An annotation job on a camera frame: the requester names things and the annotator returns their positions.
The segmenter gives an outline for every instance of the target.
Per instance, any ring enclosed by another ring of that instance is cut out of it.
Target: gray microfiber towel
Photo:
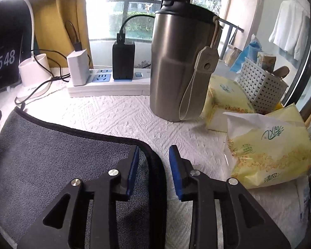
[[[119,245],[164,248],[165,172],[146,143],[46,123],[19,108],[12,111],[0,133],[2,234],[18,244],[72,179],[97,179],[126,158],[132,145],[139,146],[140,160],[130,201],[116,203]]]

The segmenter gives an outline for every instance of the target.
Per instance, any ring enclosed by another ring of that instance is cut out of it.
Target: yellow tissue pack
[[[307,174],[311,168],[311,138],[296,106],[255,115],[258,117],[228,116],[231,155],[226,158],[230,176],[250,189]]]
[[[224,112],[255,113],[241,87],[233,80],[212,75],[201,117],[206,128],[227,132]]]

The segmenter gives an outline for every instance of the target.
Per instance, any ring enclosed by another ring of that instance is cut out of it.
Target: white cable
[[[29,0],[24,0],[25,3],[27,4],[27,6],[29,7],[29,11],[30,11],[30,16],[31,16],[31,27],[32,27],[32,36],[31,36],[31,50],[33,50],[33,46],[34,46],[34,16],[33,16],[33,10],[32,10],[32,6],[29,2]]]

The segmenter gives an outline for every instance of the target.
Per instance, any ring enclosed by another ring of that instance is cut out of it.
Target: white woven basket
[[[237,83],[259,114],[267,114],[274,110],[288,88],[282,79],[263,70],[248,58],[245,58]]]

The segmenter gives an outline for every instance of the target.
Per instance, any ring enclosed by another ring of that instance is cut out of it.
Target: white power strip
[[[73,86],[67,83],[70,97],[102,95],[150,95],[151,69],[134,69],[131,81],[115,81],[112,68],[90,69],[90,76],[85,85]]]

